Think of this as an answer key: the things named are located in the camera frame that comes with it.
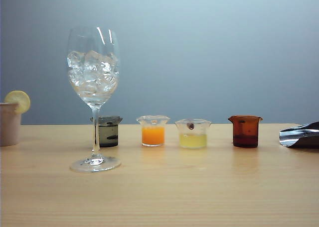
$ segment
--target amber glass beaker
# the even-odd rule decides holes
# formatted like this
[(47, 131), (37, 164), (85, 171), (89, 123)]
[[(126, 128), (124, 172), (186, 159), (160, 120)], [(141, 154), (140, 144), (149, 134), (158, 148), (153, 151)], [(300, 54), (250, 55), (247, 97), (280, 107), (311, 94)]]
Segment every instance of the amber glass beaker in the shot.
[(236, 115), (228, 120), (233, 123), (233, 144), (238, 147), (258, 146), (259, 116)]

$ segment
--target glass stem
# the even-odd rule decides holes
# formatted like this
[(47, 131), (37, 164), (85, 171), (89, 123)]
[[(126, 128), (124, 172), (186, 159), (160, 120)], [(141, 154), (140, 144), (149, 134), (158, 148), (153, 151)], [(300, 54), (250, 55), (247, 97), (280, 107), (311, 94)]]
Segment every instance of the glass stem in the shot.
[(92, 108), (93, 125), (94, 125), (94, 138), (93, 138), (93, 148), (92, 148), (93, 157), (100, 155), (99, 112), (100, 112), (100, 108)]

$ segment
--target beige cup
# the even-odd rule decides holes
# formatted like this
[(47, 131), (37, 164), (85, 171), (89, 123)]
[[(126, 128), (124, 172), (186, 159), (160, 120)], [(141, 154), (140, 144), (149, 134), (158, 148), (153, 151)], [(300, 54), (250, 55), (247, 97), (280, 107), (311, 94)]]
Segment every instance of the beige cup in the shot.
[(21, 114), (14, 111), (17, 105), (0, 103), (0, 146), (11, 146), (19, 142)]

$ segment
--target gray liquid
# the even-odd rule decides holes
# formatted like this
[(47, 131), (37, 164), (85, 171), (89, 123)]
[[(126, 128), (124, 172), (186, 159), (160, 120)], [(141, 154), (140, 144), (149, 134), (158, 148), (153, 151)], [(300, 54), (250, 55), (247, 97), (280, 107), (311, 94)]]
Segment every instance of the gray liquid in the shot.
[(100, 147), (111, 147), (119, 144), (118, 125), (99, 126)]

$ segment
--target clear glass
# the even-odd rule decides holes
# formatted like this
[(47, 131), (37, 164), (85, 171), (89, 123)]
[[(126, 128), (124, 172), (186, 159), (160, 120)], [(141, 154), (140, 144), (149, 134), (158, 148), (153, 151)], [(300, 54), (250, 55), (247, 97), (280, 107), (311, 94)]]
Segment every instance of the clear glass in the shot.
[(77, 27), (70, 31), (67, 75), (74, 91), (92, 109), (94, 139), (91, 156), (74, 162), (79, 172), (98, 172), (121, 164), (100, 153), (99, 111), (119, 82), (119, 54), (115, 33), (109, 28)]
[(179, 132), (179, 145), (188, 149), (207, 146), (207, 130), (211, 121), (203, 119), (183, 119), (175, 122)]
[(165, 143), (165, 124), (167, 116), (141, 116), (136, 121), (142, 125), (142, 145), (162, 146)]

